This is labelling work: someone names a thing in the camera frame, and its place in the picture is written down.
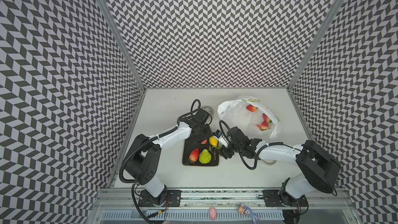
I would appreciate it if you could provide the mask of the yellow fake lemon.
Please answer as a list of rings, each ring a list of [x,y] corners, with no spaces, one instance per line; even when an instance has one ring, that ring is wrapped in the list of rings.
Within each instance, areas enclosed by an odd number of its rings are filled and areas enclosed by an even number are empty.
[[[217,147],[218,147],[219,141],[218,141],[217,138],[215,138],[214,136],[212,136],[212,137],[209,138],[209,143],[210,143],[210,145],[211,145],[212,147],[217,148]]]

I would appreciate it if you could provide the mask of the fake leafy twig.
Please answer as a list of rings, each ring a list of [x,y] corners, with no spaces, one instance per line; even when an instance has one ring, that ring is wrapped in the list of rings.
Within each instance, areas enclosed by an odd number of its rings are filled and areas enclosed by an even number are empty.
[[[219,150],[220,150],[221,148],[222,148],[221,146],[212,146],[212,145],[209,145],[208,151],[213,155],[214,159],[216,159],[217,156],[218,156],[218,152],[219,152]]]

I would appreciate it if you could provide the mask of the red fake strawberry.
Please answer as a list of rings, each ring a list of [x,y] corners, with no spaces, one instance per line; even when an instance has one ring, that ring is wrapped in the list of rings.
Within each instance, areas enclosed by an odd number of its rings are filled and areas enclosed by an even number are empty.
[[[200,155],[200,150],[198,148],[196,148],[195,150],[193,150],[190,155],[189,155],[189,162],[190,163],[195,163],[197,162],[197,160],[199,159],[199,155]]]

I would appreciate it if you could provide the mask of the green fake fruit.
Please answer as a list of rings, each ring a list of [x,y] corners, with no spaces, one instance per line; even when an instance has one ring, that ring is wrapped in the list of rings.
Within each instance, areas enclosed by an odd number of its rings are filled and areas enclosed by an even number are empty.
[[[211,159],[212,155],[207,149],[204,149],[199,155],[199,162],[201,164],[209,164],[211,162]]]

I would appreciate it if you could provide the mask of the white plastic bag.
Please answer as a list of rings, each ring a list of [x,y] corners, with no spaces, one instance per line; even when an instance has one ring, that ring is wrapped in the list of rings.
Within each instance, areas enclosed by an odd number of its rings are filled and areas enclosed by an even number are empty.
[[[254,113],[246,107],[251,104],[258,108]],[[245,134],[253,134],[275,139],[282,131],[282,125],[277,115],[261,100],[250,95],[240,95],[234,100],[221,103],[217,108],[220,120],[225,121],[231,127],[240,128]],[[262,114],[266,114],[272,121],[269,130],[261,131],[257,125],[263,122]]]

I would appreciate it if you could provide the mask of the red fake apple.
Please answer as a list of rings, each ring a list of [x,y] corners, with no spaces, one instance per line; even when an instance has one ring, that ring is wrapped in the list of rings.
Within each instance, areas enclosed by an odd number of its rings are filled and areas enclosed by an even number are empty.
[[[247,109],[248,111],[252,112],[252,113],[254,113],[254,112],[256,112],[256,111],[258,110],[257,107],[255,107],[255,106],[253,106],[253,105],[251,105],[251,104],[249,104],[249,105],[246,107],[246,109]]]

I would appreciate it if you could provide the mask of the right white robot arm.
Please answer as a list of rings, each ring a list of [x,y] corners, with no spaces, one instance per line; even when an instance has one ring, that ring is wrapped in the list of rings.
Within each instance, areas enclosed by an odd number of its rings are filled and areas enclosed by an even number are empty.
[[[230,159],[238,154],[244,166],[255,170],[260,160],[274,160],[297,167],[296,176],[288,177],[277,192],[278,204],[293,206],[300,204],[306,194],[320,191],[337,195],[335,184],[341,165],[316,142],[307,140],[293,146],[283,142],[268,143],[261,139],[249,139],[238,127],[230,128],[223,120],[220,125],[220,142],[223,147],[220,155]]]

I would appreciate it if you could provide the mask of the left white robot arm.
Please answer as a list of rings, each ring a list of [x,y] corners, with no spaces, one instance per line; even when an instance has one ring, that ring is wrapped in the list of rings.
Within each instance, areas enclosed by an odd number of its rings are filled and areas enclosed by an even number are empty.
[[[161,152],[185,140],[202,145],[212,136],[207,120],[212,114],[196,99],[188,113],[177,118],[174,127],[154,136],[138,135],[127,151],[119,169],[119,179],[126,184],[142,185],[155,206],[166,201],[167,187],[156,176]]]

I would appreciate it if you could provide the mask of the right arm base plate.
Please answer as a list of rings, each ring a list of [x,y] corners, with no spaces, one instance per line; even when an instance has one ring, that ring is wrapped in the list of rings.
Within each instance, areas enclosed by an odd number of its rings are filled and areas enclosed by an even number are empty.
[[[308,207],[308,202],[304,197],[295,199],[288,194],[279,195],[279,190],[266,189],[262,191],[261,199],[267,207]]]

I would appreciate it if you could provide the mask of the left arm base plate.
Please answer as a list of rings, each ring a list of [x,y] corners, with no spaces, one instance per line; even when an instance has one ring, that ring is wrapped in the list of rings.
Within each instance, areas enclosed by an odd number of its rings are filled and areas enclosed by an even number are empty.
[[[140,193],[138,202],[139,207],[179,207],[181,200],[181,190],[165,189],[158,197],[152,196],[147,190]]]

